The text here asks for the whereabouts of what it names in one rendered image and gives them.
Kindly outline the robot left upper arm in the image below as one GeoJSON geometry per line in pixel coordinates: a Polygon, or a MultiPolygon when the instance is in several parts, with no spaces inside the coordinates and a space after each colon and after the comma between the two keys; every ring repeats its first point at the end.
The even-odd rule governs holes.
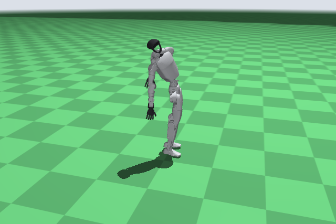
{"type": "MultiPolygon", "coordinates": [[[[157,51],[157,52],[159,52],[160,51],[160,49],[158,49],[158,50],[155,50],[155,51],[157,51]]],[[[164,54],[164,53],[166,53],[166,52],[170,52],[171,53],[171,55],[173,56],[173,52],[174,52],[174,49],[172,48],[172,47],[165,47],[165,48],[162,48],[162,51],[161,51],[161,53],[156,53],[156,52],[152,52],[152,57],[153,58],[159,58],[159,56],[160,56],[160,54],[164,54]]]]}

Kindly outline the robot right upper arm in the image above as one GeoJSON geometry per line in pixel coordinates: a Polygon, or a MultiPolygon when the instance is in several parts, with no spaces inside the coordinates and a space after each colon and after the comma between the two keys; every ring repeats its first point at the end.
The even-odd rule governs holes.
{"type": "MultiPolygon", "coordinates": [[[[155,72],[157,71],[157,69],[158,69],[158,68],[157,68],[157,65],[156,65],[155,62],[149,65],[149,67],[148,67],[148,71],[149,71],[148,87],[149,87],[149,85],[152,83],[152,84],[155,85],[155,88],[156,88],[156,84],[153,83],[153,81],[154,81],[154,79],[155,79],[155,72]]],[[[155,88],[154,88],[154,89],[155,89],[155,88]]]]}

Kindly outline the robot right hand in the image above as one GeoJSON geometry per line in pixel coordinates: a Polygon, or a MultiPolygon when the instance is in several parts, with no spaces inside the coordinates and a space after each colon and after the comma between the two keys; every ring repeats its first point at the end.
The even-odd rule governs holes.
{"type": "Polygon", "coordinates": [[[156,116],[156,114],[155,114],[155,112],[154,112],[154,110],[153,110],[153,108],[154,108],[154,103],[153,103],[153,107],[149,107],[149,103],[148,103],[148,111],[147,111],[147,116],[146,116],[146,119],[148,118],[148,115],[149,115],[149,118],[148,118],[148,120],[150,119],[154,119],[154,115],[156,116]],[[151,117],[150,117],[151,116],[151,117]]]}

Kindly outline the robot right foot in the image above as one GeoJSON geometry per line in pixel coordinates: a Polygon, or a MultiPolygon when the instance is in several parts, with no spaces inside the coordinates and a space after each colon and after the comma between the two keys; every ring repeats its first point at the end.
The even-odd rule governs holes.
{"type": "MultiPolygon", "coordinates": [[[[168,149],[169,150],[169,149],[168,149]]],[[[164,149],[163,153],[164,154],[169,154],[171,156],[176,156],[176,157],[179,157],[181,156],[181,153],[175,151],[174,149],[171,149],[171,151],[168,151],[167,148],[164,149]]]]}

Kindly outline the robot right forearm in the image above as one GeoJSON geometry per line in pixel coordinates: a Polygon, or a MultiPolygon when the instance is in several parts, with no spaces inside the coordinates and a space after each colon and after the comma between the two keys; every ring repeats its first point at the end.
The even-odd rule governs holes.
{"type": "Polygon", "coordinates": [[[148,101],[149,101],[149,107],[153,107],[153,102],[154,102],[154,94],[155,94],[155,91],[154,91],[154,88],[155,88],[155,85],[154,84],[150,84],[149,85],[149,88],[148,88],[148,94],[149,94],[149,98],[148,98],[148,101]]]}

